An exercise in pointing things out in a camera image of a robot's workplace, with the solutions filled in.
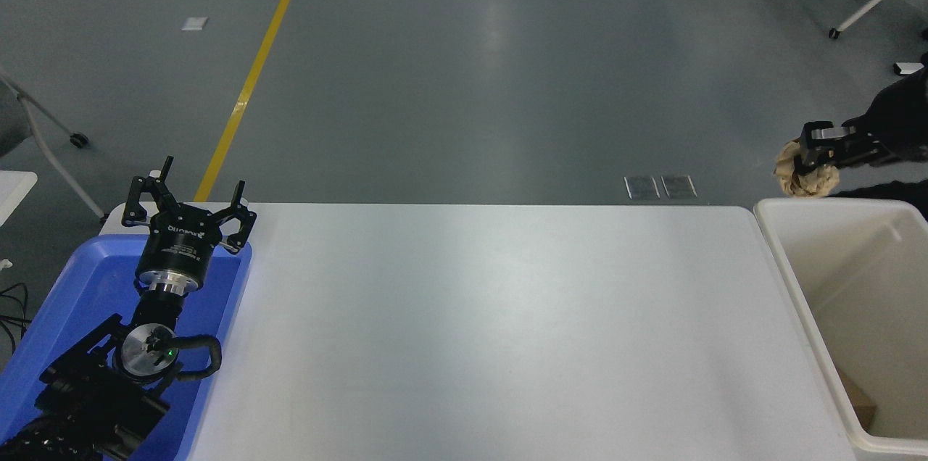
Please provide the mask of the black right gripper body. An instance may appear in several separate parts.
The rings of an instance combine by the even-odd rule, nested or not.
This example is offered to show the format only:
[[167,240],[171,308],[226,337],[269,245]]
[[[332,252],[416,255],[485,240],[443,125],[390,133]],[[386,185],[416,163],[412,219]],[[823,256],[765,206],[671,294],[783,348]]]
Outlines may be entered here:
[[866,131],[896,157],[925,162],[927,157],[926,68],[878,92],[866,113]]

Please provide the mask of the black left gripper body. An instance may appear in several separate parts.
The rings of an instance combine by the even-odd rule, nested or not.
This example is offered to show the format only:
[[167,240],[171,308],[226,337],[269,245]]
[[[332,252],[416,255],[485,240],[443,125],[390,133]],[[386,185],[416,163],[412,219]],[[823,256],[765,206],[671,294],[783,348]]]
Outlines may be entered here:
[[218,219],[205,209],[183,204],[176,213],[159,211],[149,223],[149,239],[136,275],[166,270],[205,276],[213,250],[221,240]]

